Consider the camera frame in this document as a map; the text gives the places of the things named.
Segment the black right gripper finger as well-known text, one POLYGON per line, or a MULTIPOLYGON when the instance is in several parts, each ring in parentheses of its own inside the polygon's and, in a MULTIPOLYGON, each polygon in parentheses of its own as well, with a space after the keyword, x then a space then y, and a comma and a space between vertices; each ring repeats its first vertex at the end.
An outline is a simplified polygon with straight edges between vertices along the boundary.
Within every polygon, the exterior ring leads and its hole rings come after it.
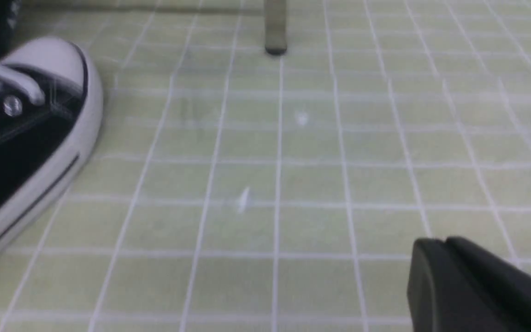
POLYGON ((461 236, 413 243, 415 332, 531 332, 531 275, 461 236))

